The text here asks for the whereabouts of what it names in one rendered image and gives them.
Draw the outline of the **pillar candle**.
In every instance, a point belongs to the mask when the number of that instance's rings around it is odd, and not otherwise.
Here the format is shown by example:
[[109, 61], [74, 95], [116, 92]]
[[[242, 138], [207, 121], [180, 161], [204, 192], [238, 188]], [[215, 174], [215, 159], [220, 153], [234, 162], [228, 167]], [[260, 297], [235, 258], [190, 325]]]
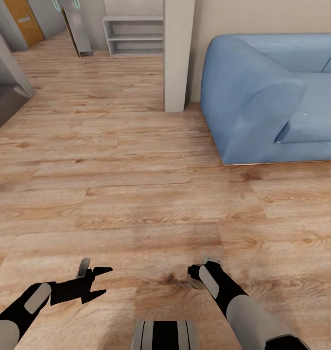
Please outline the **pillar candle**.
[[194, 280], [191, 278], [191, 275], [187, 275], [187, 280], [189, 284], [192, 286], [192, 288], [197, 289], [197, 290], [204, 290], [206, 289], [206, 286], [200, 282], [199, 280]]

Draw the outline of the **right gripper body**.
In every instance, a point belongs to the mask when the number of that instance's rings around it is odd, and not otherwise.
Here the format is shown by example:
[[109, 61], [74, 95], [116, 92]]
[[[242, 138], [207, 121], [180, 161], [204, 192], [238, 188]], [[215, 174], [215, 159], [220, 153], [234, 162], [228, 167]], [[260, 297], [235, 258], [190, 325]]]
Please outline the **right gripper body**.
[[200, 279], [199, 271], [200, 271], [200, 265], [192, 265], [191, 278], [202, 282]]

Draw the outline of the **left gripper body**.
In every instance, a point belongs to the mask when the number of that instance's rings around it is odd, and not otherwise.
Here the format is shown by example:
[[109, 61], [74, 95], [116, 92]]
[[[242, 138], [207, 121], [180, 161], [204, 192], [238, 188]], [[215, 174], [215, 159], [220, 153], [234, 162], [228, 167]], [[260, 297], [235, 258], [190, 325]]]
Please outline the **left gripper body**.
[[92, 269], [87, 269], [84, 278], [67, 281], [68, 290], [65, 302], [81, 298], [81, 304], [87, 303], [90, 289], [93, 283], [92, 281]]

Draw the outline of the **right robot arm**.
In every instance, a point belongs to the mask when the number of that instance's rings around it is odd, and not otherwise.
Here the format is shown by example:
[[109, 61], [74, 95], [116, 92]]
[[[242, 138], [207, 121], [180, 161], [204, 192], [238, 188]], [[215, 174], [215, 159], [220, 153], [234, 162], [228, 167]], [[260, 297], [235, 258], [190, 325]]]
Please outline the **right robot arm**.
[[209, 290], [243, 350], [312, 350], [224, 273], [220, 259], [205, 255], [202, 262], [189, 267], [188, 275]]

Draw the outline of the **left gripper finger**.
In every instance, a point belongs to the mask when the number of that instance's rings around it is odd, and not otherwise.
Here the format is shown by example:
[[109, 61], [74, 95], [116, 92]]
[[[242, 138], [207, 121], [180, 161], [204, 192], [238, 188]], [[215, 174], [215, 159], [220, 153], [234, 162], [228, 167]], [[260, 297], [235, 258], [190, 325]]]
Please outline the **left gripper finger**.
[[104, 290], [90, 292], [87, 302], [90, 302], [90, 301], [94, 300], [95, 298], [99, 297], [100, 295], [104, 294], [105, 292], [106, 292], [105, 289]]
[[107, 272], [111, 272], [112, 271], [112, 268], [110, 267], [95, 267], [93, 270], [92, 270], [92, 276], [93, 276], [93, 281], [95, 280], [95, 276], [98, 276], [98, 275], [101, 275], [101, 274], [104, 274], [104, 273], [107, 273]]

